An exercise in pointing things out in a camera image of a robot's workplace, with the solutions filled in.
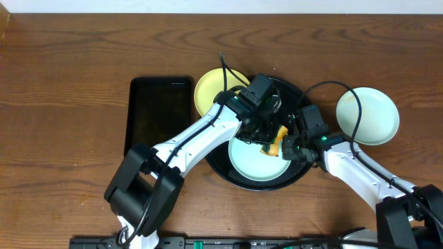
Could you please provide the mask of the yellow green sponge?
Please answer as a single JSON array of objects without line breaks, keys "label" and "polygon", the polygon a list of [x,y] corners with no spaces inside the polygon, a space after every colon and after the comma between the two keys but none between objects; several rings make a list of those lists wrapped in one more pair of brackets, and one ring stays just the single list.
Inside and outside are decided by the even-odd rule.
[{"label": "yellow green sponge", "polygon": [[280,142],[283,137],[288,134],[288,128],[285,126],[280,126],[277,136],[273,139],[271,144],[262,145],[260,152],[266,156],[275,156],[279,155]]}]

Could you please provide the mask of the light blue plate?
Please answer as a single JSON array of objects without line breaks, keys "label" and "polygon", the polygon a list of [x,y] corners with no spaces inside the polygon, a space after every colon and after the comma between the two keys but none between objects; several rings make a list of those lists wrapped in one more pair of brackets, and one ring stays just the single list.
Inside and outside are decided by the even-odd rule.
[{"label": "light blue plate", "polygon": [[282,175],[290,165],[281,155],[267,156],[258,144],[246,144],[237,138],[228,143],[228,155],[233,167],[253,181],[270,181]]}]

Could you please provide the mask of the yellow plate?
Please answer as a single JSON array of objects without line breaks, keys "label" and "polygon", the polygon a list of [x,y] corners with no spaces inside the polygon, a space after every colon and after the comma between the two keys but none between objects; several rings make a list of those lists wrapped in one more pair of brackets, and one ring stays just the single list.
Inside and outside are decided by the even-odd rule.
[{"label": "yellow plate", "polygon": [[[239,79],[241,79],[246,84],[250,81],[236,70],[232,70]],[[226,70],[227,76],[227,90],[233,88],[234,86],[245,86],[239,79],[232,75],[228,70]],[[211,106],[213,105],[213,100],[216,95],[224,90],[224,74],[222,68],[216,68],[208,71],[203,75],[195,87],[194,101],[197,108],[197,112],[200,116],[204,116]]]}]

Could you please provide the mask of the mint green plate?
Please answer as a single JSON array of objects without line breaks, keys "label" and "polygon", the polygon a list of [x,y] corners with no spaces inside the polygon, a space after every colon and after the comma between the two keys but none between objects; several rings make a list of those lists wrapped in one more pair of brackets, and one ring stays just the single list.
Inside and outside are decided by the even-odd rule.
[{"label": "mint green plate", "polygon": [[399,128],[399,112],[395,103],[383,92],[359,87],[345,93],[337,103],[336,117],[340,128],[352,135],[361,103],[361,121],[355,141],[363,145],[381,145],[392,139]]}]

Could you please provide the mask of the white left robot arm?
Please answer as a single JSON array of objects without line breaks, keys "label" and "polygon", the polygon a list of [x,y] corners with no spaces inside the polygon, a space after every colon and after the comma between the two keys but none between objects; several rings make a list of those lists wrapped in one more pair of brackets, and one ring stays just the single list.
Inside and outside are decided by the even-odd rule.
[{"label": "white left robot arm", "polygon": [[172,212],[186,174],[236,136],[259,145],[273,141],[278,129],[269,122],[280,105],[277,93],[222,91],[208,112],[179,135],[153,147],[132,147],[104,194],[123,225],[116,245],[155,248],[156,231]]}]

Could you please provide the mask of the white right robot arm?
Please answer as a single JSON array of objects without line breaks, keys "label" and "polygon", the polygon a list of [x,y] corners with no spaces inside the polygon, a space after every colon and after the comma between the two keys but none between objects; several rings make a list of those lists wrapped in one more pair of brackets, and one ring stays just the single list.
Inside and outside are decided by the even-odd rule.
[{"label": "white right robot arm", "polygon": [[395,176],[341,134],[309,142],[285,135],[286,160],[317,165],[354,190],[375,212],[376,231],[359,228],[336,242],[340,248],[441,248],[442,191]]}]

